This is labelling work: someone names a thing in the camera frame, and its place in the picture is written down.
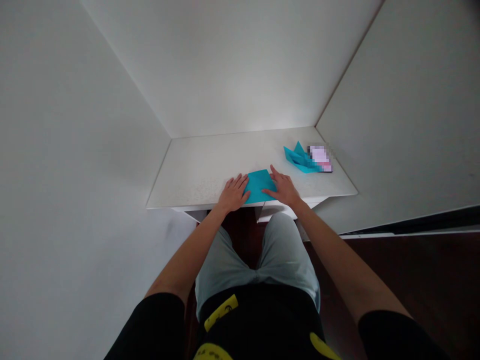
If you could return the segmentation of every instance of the light blue shorts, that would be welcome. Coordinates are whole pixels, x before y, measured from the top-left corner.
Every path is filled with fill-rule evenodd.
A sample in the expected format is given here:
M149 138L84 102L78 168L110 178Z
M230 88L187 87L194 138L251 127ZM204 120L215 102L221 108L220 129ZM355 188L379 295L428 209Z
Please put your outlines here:
M250 269L232 247L223 227L213 239L205 262L195 280L196 317L213 295L246 284L281 284L308 293L320 312L320 285L310 257L294 221L276 213L266 226L257 270Z

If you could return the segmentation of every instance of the wooden floor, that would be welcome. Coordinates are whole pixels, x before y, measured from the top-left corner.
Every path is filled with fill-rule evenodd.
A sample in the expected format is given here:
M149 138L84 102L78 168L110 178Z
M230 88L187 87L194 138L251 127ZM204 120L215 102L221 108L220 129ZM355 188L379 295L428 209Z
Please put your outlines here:
M222 225L240 258L254 269L267 224L256 224L253 209L242 208L229 214ZM480 233L346 242L452 359L480 359ZM366 359L357 328L340 294L312 245L304 245L320 283L320 317L327 343L344 360ZM185 318L189 358L196 346L196 305L192 291Z

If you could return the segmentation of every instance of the white wall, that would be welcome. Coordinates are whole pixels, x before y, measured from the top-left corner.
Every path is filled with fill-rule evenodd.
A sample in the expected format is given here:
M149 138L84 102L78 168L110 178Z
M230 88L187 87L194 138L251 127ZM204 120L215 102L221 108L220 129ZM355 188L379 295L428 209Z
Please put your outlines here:
M337 232L480 204L480 26L469 2L387 0L318 123L359 195Z
M314 126L381 0L82 0L172 138Z
M170 138L80 3L0 5L0 358L102 359L195 222Z

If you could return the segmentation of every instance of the cabinet door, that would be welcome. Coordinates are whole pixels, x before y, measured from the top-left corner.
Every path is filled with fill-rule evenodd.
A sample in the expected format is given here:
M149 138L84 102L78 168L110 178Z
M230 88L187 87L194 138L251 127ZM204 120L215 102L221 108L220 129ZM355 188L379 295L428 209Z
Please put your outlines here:
M324 199L322 199L321 201L307 202L307 204L310 207L310 209L312 209L313 207L320 204L325 199L327 199L327 196ZM276 213L287 214L289 217L291 217L294 220L297 218L294 211L289 206L284 205L279 201L267 201L261 209L260 216L258 218L258 222L259 223L268 222L268 221L270 221L270 218Z

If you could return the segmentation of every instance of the knee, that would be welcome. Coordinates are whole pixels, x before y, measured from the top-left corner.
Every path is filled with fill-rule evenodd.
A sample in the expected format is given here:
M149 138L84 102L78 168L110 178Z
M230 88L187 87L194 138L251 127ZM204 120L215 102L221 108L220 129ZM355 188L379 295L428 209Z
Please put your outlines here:
M277 212L270 218L269 223L293 223L294 220L283 212Z

